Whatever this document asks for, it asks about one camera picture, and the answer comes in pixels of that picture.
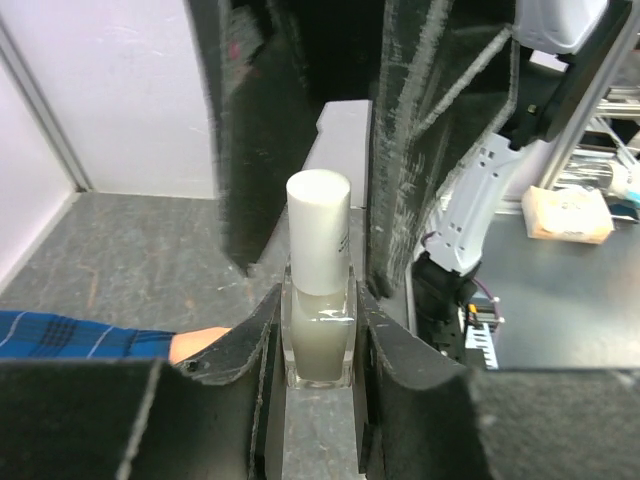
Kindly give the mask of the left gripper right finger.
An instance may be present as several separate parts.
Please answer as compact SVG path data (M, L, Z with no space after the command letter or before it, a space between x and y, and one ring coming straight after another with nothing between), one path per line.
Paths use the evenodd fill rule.
M635 369L482 370L357 290L357 463L369 479L635 479Z

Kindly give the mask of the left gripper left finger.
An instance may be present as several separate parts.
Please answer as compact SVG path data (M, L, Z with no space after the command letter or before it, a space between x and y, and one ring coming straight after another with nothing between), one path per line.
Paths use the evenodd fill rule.
M5 479L277 479L281 290L214 345L160 360L1 365Z

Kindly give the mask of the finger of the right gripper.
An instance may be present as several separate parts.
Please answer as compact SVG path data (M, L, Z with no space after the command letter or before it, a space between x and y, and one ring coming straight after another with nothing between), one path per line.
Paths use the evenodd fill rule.
M513 1L384 6L364 273L377 298L394 294L436 202L515 109L515 12Z
M243 273L260 261L285 183L313 145L317 109L278 1L189 1L220 200L221 248Z

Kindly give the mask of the white nail polish cap brush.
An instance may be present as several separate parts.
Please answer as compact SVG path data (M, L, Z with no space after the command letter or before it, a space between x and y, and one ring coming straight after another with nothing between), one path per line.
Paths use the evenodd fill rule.
M314 296L343 290L350 266L350 181L331 170L303 170L289 178L286 193L294 285Z

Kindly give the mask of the white nail polish bottle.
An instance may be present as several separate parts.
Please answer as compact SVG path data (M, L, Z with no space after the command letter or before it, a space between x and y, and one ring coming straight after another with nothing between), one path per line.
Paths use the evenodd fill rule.
M293 389L342 389L353 380L357 282L352 268L343 291L316 297L293 283L284 269L281 345L287 385Z

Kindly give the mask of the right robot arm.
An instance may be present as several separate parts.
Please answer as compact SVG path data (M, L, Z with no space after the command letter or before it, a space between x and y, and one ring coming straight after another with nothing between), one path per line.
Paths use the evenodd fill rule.
M321 110L368 100L365 279L412 276L417 334L469 300L495 209L569 123L629 1L190 1L213 116L222 248L256 264Z

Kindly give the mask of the mannequin hand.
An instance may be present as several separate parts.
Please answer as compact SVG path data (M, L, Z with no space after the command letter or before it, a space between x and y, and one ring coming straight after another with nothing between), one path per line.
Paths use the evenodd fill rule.
M176 365L215 343L230 331L231 328L228 327L210 327L175 334L170 342L168 360L172 365Z

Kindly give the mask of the blue plaid shirt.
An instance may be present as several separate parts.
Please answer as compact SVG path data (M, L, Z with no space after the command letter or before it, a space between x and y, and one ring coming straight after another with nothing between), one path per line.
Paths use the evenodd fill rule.
M167 359L174 336L168 331L122 328L52 313L1 312L4 359Z

